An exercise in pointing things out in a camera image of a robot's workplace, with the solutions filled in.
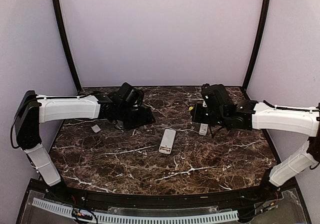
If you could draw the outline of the large white remote control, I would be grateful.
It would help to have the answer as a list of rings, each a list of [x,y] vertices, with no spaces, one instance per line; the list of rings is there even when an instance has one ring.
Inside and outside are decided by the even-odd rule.
[[[175,137],[176,130],[165,129],[158,151],[162,154],[171,154]]]

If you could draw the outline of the white battery cover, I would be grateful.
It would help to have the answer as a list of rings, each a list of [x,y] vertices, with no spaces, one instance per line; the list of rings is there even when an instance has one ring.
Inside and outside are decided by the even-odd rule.
[[[100,128],[98,125],[94,125],[94,126],[92,126],[91,128],[92,128],[92,130],[93,130],[95,133],[98,133],[98,132],[101,131],[101,128]]]

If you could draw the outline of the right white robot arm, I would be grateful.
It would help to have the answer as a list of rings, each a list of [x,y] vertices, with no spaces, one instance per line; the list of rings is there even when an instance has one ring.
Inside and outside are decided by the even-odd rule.
[[[204,104],[197,103],[189,109],[192,121],[231,129],[272,129],[305,134],[308,139],[286,160],[267,170],[255,197],[266,201],[275,189],[320,163],[320,109],[319,107],[286,107],[267,101],[243,100],[233,103],[222,84],[204,84],[201,87]]]

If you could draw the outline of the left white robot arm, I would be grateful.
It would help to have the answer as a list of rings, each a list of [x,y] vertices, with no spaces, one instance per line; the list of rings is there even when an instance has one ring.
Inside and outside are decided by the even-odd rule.
[[[51,194],[67,202],[70,190],[52,162],[40,137],[40,124],[66,119],[103,119],[117,129],[133,130],[156,120],[149,107],[143,107],[144,92],[124,83],[117,91],[95,91],[80,96],[46,96],[29,90],[25,93],[10,128],[10,144],[23,150],[34,164]]]

